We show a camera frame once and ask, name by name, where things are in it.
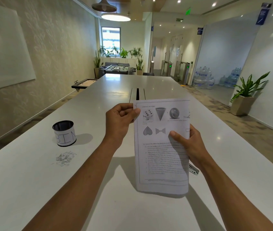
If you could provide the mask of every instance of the dice illustration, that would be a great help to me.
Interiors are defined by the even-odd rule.
[[[152,110],[149,109],[149,110],[145,110],[143,112],[143,118],[144,120],[148,121],[148,120],[152,120],[152,117],[153,117],[153,113],[152,113]]]

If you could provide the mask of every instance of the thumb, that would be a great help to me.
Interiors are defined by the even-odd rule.
[[[183,146],[187,146],[187,139],[185,139],[184,137],[182,137],[180,134],[178,134],[175,131],[171,131],[170,132],[170,136],[176,140],[178,143],[181,143]]]
[[[139,108],[132,110],[130,113],[126,115],[126,119],[128,120],[128,123],[133,121],[135,118],[137,118],[140,114],[141,110]]]

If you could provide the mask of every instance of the left hand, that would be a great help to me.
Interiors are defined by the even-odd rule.
[[[133,109],[132,103],[115,105],[106,112],[106,131],[104,141],[112,144],[116,149],[120,147],[126,136],[129,124],[140,114],[139,108]]]

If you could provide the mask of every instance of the white table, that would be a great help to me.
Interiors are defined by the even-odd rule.
[[[170,77],[107,74],[0,150],[0,230],[21,230],[100,144],[105,112],[129,102],[132,88],[146,99],[189,97],[191,123],[227,175],[273,222],[273,164]],[[75,123],[77,142],[56,145],[52,125]],[[66,151],[69,166],[56,164]],[[168,198],[134,188],[134,135],[130,125],[115,153],[83,230],[223,230],[218,208],[200,172],[189,193]]]

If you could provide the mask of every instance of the worksheet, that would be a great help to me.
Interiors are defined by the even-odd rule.
[[[190,136],[189,100],[136,100],[141,113],[134,121],[136,188],[142,192],[186,194],[189,158],[169,133]]]

